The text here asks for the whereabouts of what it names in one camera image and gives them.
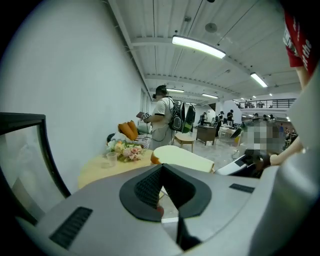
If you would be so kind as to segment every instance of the yellow tablecloth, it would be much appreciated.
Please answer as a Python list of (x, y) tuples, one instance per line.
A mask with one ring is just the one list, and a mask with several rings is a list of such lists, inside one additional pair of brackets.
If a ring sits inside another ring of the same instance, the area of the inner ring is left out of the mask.
[(81, 169), (78, 177), (78, 188), (81, 189), (85, 185), (105, 177), (152, 165), (150, 161), (152, 152), (152, 150), (146, 149), (141, 160), (133, 162), (118, 161), (116, 166), (113, 167), (108, 167), (109, 162), (105, 156), (98, 155), (89, 160)]

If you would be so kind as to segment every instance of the red shirt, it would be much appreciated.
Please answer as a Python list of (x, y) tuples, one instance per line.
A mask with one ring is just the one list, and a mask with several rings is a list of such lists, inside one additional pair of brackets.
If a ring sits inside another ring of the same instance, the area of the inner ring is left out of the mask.
[(317, 66), (319, 56), (308, 36), (301, 29), (300, 23), (287, 12), (284, 12), (285, 32), (283, 41), (289, 56), (290, 67), (302, 67), (311, 76)]

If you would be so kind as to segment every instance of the flower bouquet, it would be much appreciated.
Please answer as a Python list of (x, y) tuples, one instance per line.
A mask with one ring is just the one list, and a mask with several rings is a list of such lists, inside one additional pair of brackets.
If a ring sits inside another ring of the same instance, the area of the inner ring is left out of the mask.
[(118, 160), (122, 162), (141, 160), (144, 154), (144, 149), (138, 144), (122, 141), (112, 140), (108, 143), (111, 152), (118, 154)]

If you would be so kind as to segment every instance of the plastic cup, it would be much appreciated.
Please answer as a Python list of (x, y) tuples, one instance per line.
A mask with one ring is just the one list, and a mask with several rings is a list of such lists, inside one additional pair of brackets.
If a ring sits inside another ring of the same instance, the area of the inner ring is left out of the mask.
[(106, 154), (106, 158), (108, 159), (110, 167), (115, 166), (117, 164), (117, 161), (118, 161), (118, 153), (109, 152), (108, 154)]

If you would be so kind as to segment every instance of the black backpack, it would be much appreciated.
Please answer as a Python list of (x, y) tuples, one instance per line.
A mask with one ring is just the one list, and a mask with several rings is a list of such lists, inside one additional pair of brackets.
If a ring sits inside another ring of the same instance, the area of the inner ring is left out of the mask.
[(171, 130), (181, 132), (185, 122), (185, 104), (182, 101), (174, 102), (171, 98), (169, 101), (173, 103), (169, 127)]
[(169, 127), (171, 130), (182, 132), (183, 134), (191, 131), (195, 121), (196, 110), (194, 105), (190, 104), (187, 113), (185, 111), (185, 103), (176, 101), (173, 103), (171, 111), (171, 121)]

